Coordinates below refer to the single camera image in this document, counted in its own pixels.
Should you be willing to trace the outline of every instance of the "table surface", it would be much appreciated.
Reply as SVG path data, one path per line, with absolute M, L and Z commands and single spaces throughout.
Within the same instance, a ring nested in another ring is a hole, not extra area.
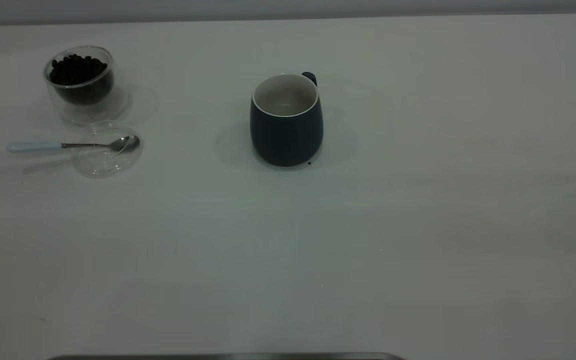
M 41 80 L 81 44 L 146 143 L 83 177 Z M 249 96 L 311 71 L 312 164 Z M 0 27 L 0 360 L 382 351 L 576 359 L 576 14 Z

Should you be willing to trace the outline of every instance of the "spoon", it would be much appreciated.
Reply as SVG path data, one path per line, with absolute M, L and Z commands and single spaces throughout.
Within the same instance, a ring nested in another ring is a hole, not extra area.
M 108 148 L 112 151 L 133 151 L 140 144 L 137 136 L 119 137 L 108 145 L 102 143 L 61 143 L 61 142 L 13 142 L 6 146 L 10 153 L 29 153 L 31 151 L 59 150 L 70 148 Z

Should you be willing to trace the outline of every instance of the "spoon handle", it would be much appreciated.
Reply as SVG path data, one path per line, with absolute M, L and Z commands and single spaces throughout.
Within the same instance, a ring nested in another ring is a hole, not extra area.
M 13 142 L 6 146 L 10 153 L 29 153 L 30 151 L 45 151 L 62 149 L 60 142 Z

